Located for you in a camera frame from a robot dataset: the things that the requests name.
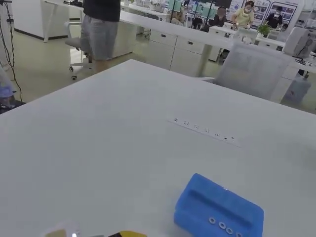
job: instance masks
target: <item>blue plastic box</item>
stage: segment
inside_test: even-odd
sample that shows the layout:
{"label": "blue plastic box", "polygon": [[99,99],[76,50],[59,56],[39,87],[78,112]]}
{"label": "blue plastic box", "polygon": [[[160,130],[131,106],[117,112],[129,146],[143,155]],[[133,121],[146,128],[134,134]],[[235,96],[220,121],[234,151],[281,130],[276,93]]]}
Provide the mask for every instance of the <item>blue plastic box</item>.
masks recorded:
{"label": "blue plastic box", "polygon": [[195,237],[262,237],[263,219],[262,208],[199,174],[174,213],[174,222]]}

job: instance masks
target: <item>yellow shirt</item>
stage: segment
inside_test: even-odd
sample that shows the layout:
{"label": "yellow shirt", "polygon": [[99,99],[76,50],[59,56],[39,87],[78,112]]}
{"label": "yellow shirt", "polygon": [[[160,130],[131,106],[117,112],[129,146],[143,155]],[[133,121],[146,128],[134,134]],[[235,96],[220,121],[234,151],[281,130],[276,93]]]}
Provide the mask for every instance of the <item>yellow shirt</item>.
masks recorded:
{"label": "yellow shirt", "polygon": [[255,14],[251,11],[249,14],[243,13],[244,8],[240,8],[235,12],[237,16],[236,22],[239,23],[240,26],[245,27],[249,24],[250,21],[253,21]]}

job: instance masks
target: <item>water bottle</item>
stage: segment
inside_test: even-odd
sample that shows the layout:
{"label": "water bottle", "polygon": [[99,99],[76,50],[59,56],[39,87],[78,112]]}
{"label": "water bottle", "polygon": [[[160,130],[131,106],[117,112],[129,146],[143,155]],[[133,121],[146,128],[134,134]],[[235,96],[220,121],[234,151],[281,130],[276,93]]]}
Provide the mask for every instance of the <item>water bottle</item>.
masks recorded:
{"label": "water bottle", "polygon": [[14,107],[14,97],[12,88],[10,85],[7,85],[5,82],[0,82],[0,103],[1,106],[5,106],[7,108]]}

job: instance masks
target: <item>face mask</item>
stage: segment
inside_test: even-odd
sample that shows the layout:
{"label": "face mask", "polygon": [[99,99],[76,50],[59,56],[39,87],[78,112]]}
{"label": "face mask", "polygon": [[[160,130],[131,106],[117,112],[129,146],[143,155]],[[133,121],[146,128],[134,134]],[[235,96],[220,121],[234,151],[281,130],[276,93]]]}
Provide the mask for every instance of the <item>face mask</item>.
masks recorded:
{"label": "face mask", "polygon": [[244,13],[249,14],[251,12],[251,7],[245,7]]}

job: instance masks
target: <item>cable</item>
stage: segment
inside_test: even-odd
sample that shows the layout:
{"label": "cable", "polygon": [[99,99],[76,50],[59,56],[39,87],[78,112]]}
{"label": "cable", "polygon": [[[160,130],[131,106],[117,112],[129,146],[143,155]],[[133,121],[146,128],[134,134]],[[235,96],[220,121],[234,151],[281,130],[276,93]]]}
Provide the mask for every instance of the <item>cable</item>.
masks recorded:
{"label": "cable", "polygon": [[305,46],[296,54],[296,56],[299,56],[304,50],[306,50],[309,46],[311,46],[313,43],[313,40],[311,39],[311,36],[309,35],[308,40],[305,43]]}
{"label": "cable", "polygon": [[6,11],[7,11],[7,14],[8,14],[8,17],[9,17],[9,30],[10,30],[10,34],[11,34],[12,61],[11,61],[9,50],[8,50],[8,48],[6,46],[6,43],[5,43],[4,34],[3,34],[3,30],[2,30],[2,25],[1,25],[1,19],[0,19],[0,38],[1,38],[3,46],[4,46],[5,57],[6,57],[6,59],[8,61],[8,64],[9,64],[9,66],[12,69],[12,72],[13,72],[14,81],[15,81],[16,85],[18,86],[19,90],[20,90],[20,101],[23,102],[23,100],[22,100],[22,88],[20,87],[20,85],[19,85],[19,83],[18,83],[18,81],[16,79],[15,70],[14,70],[14,66],[15,66],[15,51],[14,51],[14,37],[13,37],[13,30],[12,30],[12,19],[11,19],[8,3],[4,2],[4,5],[6,7]]}

